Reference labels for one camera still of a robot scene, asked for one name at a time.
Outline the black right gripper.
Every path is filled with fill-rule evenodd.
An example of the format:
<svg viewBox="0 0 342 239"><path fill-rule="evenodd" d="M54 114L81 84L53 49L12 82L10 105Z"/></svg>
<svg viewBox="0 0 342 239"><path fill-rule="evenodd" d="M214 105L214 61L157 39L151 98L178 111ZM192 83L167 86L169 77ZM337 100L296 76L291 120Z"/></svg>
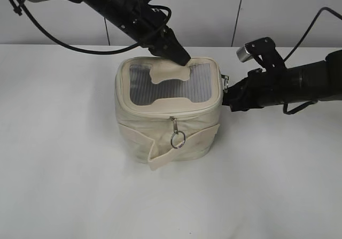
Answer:
<svg viewBox="0 0 342 239"><path fill-rule="evenodd" d="M222 105L230 107L232 112L262 109L267 106L262 98L266 87L267 72L262 72L262 69L251 70L247 77L223 92Z"/></svg>

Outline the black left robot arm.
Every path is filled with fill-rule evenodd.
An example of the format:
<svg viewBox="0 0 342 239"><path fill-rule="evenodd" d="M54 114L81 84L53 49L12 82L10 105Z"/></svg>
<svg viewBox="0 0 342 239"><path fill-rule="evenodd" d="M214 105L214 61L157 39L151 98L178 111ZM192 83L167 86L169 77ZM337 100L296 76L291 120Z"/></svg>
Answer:
<svg viewBox="0 0 342 239"><path fill-rule="evenodd" d="M135 41L135 44L119 50L95 51L68 45L48 33L33 17L25 2L42 3L51 0L8 0L17 15L26 14L31 22L54 43L90 55L117 55L142 47L156 57L166 58L181 66L191 59L188 52L178 42L173 30L167 26L172 11L162 5L151 5L152 0L67 0L72 3L85 3L104 19Z"/></svg>

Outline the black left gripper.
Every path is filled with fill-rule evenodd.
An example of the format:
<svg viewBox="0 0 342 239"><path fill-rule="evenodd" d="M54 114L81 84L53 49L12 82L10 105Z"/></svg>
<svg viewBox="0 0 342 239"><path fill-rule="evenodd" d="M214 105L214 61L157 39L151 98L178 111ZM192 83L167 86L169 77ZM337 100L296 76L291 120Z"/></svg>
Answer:
<svg viewBox="0 0 342 239"><path fill-rule="evenodd" d="M149 0L102 0L101 15L156 57L185 66L191 59L167 26L170 8Z"/></svg>

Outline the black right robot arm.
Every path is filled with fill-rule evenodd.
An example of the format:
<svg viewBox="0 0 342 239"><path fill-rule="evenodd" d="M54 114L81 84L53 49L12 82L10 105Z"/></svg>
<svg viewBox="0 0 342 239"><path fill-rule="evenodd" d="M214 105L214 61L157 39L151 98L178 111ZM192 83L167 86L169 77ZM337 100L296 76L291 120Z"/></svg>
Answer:
<svg viewBox="0 0 342 239"><path fill-rule="evenodd" d="M257 68L229 87L222 104L232 112L281 105L283 113L295 114L321 101L341 100L341 51L325 60L293 68Z"/></svg>

